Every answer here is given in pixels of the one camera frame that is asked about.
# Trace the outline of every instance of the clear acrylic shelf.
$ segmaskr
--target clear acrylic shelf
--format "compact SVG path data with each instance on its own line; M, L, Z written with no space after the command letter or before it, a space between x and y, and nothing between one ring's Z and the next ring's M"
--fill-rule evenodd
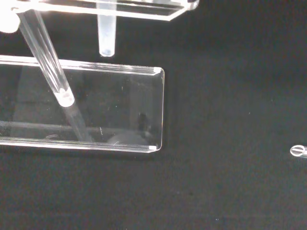
M161 148L163 69L59 62L75 96L70 107L59 105L35 58L0 56L2 86L14 82L0 93L0 145L144 153Z
M15 7L17 12L35 9L170 21L198 3L199 0L17 0Z

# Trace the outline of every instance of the acrylic stand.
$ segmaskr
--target acrylic stand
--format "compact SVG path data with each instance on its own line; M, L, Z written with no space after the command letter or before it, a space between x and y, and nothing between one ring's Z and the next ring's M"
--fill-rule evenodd
M168 20L197 5L157 0L135 8L131 2L19 2L16 9L26 9L18 14L20 30L35 58L0 56L1 80L17 82L1 105L7 112L0 117L0 144L144 153L161 148L164 71L59 60L38 11L97 13L99 53L110 57L117 16Z

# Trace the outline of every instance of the black background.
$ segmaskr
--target black background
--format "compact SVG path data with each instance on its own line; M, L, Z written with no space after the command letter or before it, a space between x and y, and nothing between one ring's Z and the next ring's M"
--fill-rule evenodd
M1 229L306 229L307 161L289 153L307 144L306 5L118 18L111 59L95 16L44 13L61 59L165 69L164 145L149 158L1 147ZM32 56L20 32L0 39L1 54Z

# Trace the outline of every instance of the transparent plastic tube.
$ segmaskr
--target transparent plastic tube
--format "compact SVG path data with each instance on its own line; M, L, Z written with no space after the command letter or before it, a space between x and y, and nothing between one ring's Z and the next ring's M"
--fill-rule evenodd
M294 145L290 153L295 157L307 158L307 147L303 145Z
M108 3L97 3L97 9L112 10L117 9L117 0L110 0ZM103 57L111 57L115 54L116 40L116 16L98 15L98 42L99 53Z
M24 39L37 59L56 99L63 107L71 106L75 99L40 13L29 10L18 16Z

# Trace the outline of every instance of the rounded acrylic corner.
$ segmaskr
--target rounded acrylic corner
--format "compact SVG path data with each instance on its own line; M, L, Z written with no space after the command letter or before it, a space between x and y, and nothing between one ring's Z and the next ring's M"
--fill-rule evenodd
M192 11L198 7L200 0L188 0L189 11Z

